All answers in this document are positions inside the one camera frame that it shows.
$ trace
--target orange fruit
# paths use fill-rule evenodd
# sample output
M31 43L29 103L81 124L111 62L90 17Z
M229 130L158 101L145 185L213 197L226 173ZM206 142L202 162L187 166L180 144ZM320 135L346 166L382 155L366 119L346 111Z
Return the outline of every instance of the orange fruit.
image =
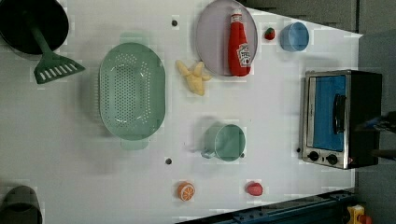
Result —
M177 195L183 202L190 200L194 195L194 193L195 193L195 188L189 182L183 182L177 188Z

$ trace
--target red strawberry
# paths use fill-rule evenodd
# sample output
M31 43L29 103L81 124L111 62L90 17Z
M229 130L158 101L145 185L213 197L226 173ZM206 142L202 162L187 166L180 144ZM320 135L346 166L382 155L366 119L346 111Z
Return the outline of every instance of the red strawberry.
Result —
M252 183L247 186L247 193L253 196L262 195L262 185L259 183Z
M268 28L268 30L265 31L264 38L267 40L273 40L275 38L275 30L273 28Z

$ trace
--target toaster oven door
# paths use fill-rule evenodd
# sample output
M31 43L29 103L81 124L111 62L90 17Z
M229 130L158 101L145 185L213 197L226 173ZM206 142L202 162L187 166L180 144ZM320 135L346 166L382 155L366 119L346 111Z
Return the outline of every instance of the toaster oven door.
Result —
M311 77L307 146L344 150L346 76Z

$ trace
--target red ketchup bottle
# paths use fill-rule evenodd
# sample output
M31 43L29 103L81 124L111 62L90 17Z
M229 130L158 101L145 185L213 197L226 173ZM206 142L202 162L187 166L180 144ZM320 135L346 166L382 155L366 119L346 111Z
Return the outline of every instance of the red ketchup bottle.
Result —
M250 72L251 58L248 41L242 23L242 12L235 9L231 16L231 32L228 44L228 65L233 76L244 77Z

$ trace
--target black pan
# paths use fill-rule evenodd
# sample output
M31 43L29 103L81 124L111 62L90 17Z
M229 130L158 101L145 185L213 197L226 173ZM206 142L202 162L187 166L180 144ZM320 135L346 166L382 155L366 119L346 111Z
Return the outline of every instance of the black pan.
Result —
M0 0L0 35L14 49L41 54L22 12L28 10L52 50L66 40L69 21L56 0Z

